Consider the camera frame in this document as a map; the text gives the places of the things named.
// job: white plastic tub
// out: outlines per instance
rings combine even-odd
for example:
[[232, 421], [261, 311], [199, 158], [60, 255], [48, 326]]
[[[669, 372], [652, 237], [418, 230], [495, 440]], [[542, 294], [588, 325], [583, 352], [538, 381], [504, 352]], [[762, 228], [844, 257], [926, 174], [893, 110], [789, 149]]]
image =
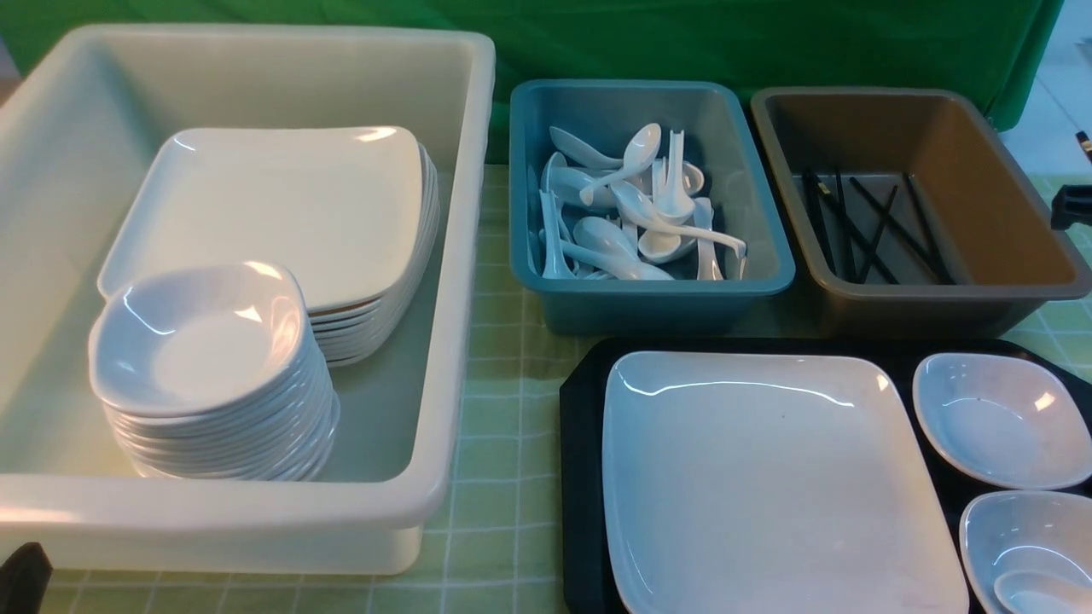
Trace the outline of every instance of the white plastic tub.
[[[0, 552], [40, 541], [70, 568], [408, 567], [447, 489], [494, 64], [480, 35], [367, 27], [104, 25], [58, 44], [0, 110]], [[92, 395], [86, 336], [156, 150], [200, 126], [367, 125], [425, 144], [443, 216], [399, 329], [334, 371], [323, 482], [135, 477]]]

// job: black chopsticks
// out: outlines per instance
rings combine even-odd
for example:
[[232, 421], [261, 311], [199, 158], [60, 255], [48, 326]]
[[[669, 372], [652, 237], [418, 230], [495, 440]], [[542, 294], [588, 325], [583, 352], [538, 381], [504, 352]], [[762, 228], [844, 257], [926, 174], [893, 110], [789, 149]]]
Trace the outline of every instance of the black chopsticks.
[[[854, 224], [853, 220], [850, 219], [848, 211], [846, 209], [845, 193], [842, 187], [841, 169], [835, 167], [833, 176], [835, 181], [833, 190], [810, 169], [805, 170], [802, 174], [802, 180], [808, 217], [811, 221], [812, 229], [816, 233], [816, 238], [818, 239], [820, 249], [822, 250], [823, 259], [827, 261], [827, 265], [835, 275], [839, 275], [841, 272], [839, 276], [846, 281], [853, 283], [865, 283], [868, 279], [869, 272], [873, 269], [876, 269], [887, 283], [898, 284], [899, 282], [891, 272], [891, 269], [877, 255], [877, 249], [882, 240], [885, 231], [887, 228], [891, 228], [891, 232], [899, 239], [900, 244], [902, 244], [921, 261], [937, 283], [945, 285], [956, 283], [951, 272], [948, 270], [948, 267], [943, 261], [943, 257], [940, 252], [940, 246], [933, 232], [933, 226], [929, 223], [928, 216], [926, 215], [925, 206], [922, 203], [918, 190], [914, 186], [914, 179], [910, 176], [910, 174], [902, 174], [902, 182], [905, 186], [905, 192], [914, 211], [913, 214], [921, 228], [921, 234], [925, 244], [924, 246], [922, 241], [914, 237], [906, 226], [892, 215], [895, 197], [899, 192], [898, 184], [891, 187], [886, 202], [881, 204], [879, 200], [877, 200], [876, 197], [873, 196], [873, 193], [869, 192], [856, 177], [850, 177], [850, 185], [879, 219], [873, 236], [870, 238], [866, 238], [856, 224]], [[840, 259], [840, 265], [835, 265], [834, 262], [834, 255], [830, 245], [830, 236], [828, 234], [827, 223], [823, 219], [823, 211], [820, 203], [834, 214], [834, 217], [838, 220], [838, 225], [840, 226], [840, 247], [842, 257]], [[859, 269], [857, 268], [854, 259], [854, 246], [860, 249], [864, 257], [864, 261], [862, 262]]]

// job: black object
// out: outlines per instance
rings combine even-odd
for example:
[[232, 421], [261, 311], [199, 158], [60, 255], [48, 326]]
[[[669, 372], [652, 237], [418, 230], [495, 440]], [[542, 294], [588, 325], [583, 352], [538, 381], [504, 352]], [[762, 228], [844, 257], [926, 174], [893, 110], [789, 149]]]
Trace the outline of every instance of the black object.
[[831, 253], [830, 249], [830, 236], [827, 234], [827, 222], [822, 215], [822, 209], [819, 208], [818, 198], [818, 186], [811, 180], [811, 172], [806, 172], [800, 180], [804, 181], [804, 198], [808, 208], [808, 219], [811, 220], [811, 227], [815, 229], [816, 238], [819, 239], [819, 249], [822, 250], [822, 257], [827, 261], [827, 267], [831, 271], [838, 271], [834, 267], [834, 256]]
[[948, 272], [948, 267], [945, 265], [945, 259], [940, 255], [940, 247], [937, 246], [937, 238], [933, 236], [933, 227], [929, 226], [929, 220], [925, 216], [925, 208], [922, 206], [922, 201], [917, 198], [917, 189], [914, 188], [914, 181], [910, 178], [909, 173], [902, 174], [902, 180], [906, 184], [906, 192], [910, 193], [910, 202], [914, 205], [914, 214], [917, 215], [917, 223], [922, 226], [922, 234], [925, 236], [925, 246], [929, 249], [929, 256], [933, 257], [933, 264], [945, 279], [951, 280], [952, 275]]
[[928, 268], [928, 270], [933, 273], [933, 275], [937, 278], [937, 281], [939, 281], [941, 284], [948, 284], [948, 285], [956, 283], [956, 281], [951, 279], [951, 275], [949, 275], [947, 271], [938, 269], [937, 263], [934, 262], [933, 257], [929, 255], [929, 252], [926, 251], [924, 247], [922, 247], [922, 244], [917, 243], [917, 239], [915, 239], [914, 236], [910, 234], [910, 231], [907, 231], [905, 226], [903, 226], [898, 220], [895, 220], [891, 215], [885, 216], [883, 205], [876, 200], [876, 197], [874, 197], [871, 192], [865, 189], [865, 187], [860, 184], [860, 181], [857, 180], [856, 177], [850, 178], [850, 185], [853, 186], [857, 190], [857, 192], [860, 193], [862, 197], [864, 197], [865, 202], [868, 203], [868, 206], [873, 208], [873, 211], [875, 211], [877, 215], [879, 215], [881, 219], [888, 220], [888, 225], [891, 226], [891, 229], [902, 240], [903, 245], [910, 248], [910, 250], [914, 252], [914, 256], [917, 256], [917, 258], [921, 259], [922, 263], [925, 264]]
[[1051, 201], [1051, 227], [1068, 231], [1073, 223], [1092, 225], [1092, 186], [1061, 186]]
[[1089, 162], [1092, 162], [1092, 141], [1089, 141], [1089, 135], [1083, 130], [1077, 133], [1077, 142], [1084, 150], [1084, 157], [1089, 158]]
[[23, 544], [0, 566], [0, 614], [37, 614], [54, 566], [41, 544]]
[[[810, 175], [809, 177], [810, 180], [815, 182], [816, 188], [818, 188], [819, 190], [819, 200], [822, 201], [822, 203], [826, 204], [828, 208], [830, 208], [831, 211], [834, 212], [834, 215], [838, 217], [839, 224], [842, 225], [842, 234], [848, 235], [848, 237], [853, 239], [853, 243], [857, 244], [857, 247], [859, 247], [860, 250], [865, 252], [865, 257], [869, 259], [868, 261], [871, 262], [874, 267], [876, 267], [877, 271], [879, 271], [880, 275], [883, 278], [883, 281], [886, 281], [889, 284], [898, 284], [899, 281], [894, 278], [894, 273], [891, 272], [891, 269], [888, 269], [887, 264], [885, 264], [883, 261], [879, 259], [876, 252], [871, 252], [870, 255], [868, 253], [868, 239], [865, 238], [865, 235], [860, 234], [860, 229], [857, 228], [857, 225], [853, 223], [853, 220], [850, 220], [850, 216], [845, 213], [845, 210], [839, 208], [838, 200], [834, 199], [834, 194], [830, 191], [830, 188], [828, 188], [827, 185], [822, 182], [822, 179], [820, 179], [818, 176]], [[852, 270], [846, 271], [845, 276], [848, 276], [852, 273], [853, 273]]]
[[[560, 389], [561, 541], [565, 602], [572, 614], [624, 614], [603, 513], [602, 446], [606, 381], [618, 358], [631, 352], [713, 352], [855, 356], [870, 361], [892, 379], [910, 415], [926, 468], [937, 491], [952, 541], [959, 550], [959, 520], [978, 495], [1001, 491], [948, 464], [922, 433], [913, 409], [914, 370], [938, 352], [974, 352], [1013, 356], [1045, 367], [1061, 380], [1084, 422], [1092, 424], [1092, 385], [1023, 347], [998, 340], [854, 341], [795, 339], [610, 339], [596, 344]], [[1092, 480], [1065, 492], [1092, 496]], [[983, 613], [968, 586], [971, 614]]]
[[[842, 220], [848, 220], [850, 214], [845, 210], [845, 190], [842, 189], [842, 172], [834, 167], [834, 187], [838, 188], [838, 211]], [[845, 276], [848, 278], [857, 270], [857, 264], [853, 261], [853, 244], [850, 243], [848, 235], [842, 229], [842, 267], [845, 268]]]
[[873, 233], [873, 239], [868, 241], [868, 251], [865, 252], [865, 263], [860, 265], [860, 270], [857, 271], [856, 282], [858, 284], [865, 283], [868, 279], [868, 271], [873, 268], [873, 260], [878, 258], [876, 256], [876, 250], [880, 247], [880, 239], [883, 238], [883, 228], [887, 227], [887, 221], [891, 217], [891, 209], [894, 208], [894, 197], [899, 193], [899, 186], [891, 186], [891, 193], [888, 194], [888, 201], [883, 203], [883, 211], [886, 215], [880, 217], [879, 223], [876, 224], [876, 232]]

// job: green tablecloth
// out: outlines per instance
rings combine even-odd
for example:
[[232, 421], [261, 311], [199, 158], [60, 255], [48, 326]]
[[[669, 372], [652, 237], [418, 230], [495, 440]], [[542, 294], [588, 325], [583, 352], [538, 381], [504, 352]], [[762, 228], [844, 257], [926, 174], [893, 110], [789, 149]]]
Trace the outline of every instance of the green tablecloth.
[[467, 29], [497, 44], [490, 162], [507, 157], [512, 87], [539, 78], [893, 85], [963, 94], [1016, 125], [1063, 0], [5, 0], [25, 72], [96, 22], [256, 22]]

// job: blue plastic bin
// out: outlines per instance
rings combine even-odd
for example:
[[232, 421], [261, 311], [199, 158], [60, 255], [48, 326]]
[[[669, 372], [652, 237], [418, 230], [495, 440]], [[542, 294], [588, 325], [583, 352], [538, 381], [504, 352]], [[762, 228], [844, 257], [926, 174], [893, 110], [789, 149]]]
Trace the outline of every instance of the blue plastic bin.
[[[543, 279], [538, 184], [555, 149], [557, 126], [616, 157], [649, 122], [686, 131], [686, 158], [705, 172], [703, 194], [714, 229], [748, 244], [743, 280]], [[662, 155], [667, 151], [664, 139]], [[715, 334], [726, 332], [755, 298], [778, 294], [796, 265], [739, 99], [714, 83], [682, 81], [530, 81], [512, 92], [510, 255], [515, 278], [542, 299], [546, 326], [558, 334]], [[566, 217], [578, 215], [566, 208]], [[738, 263], [720, 250], [725, 276]], [[681, 276], [696, 257], [666, 270]]]

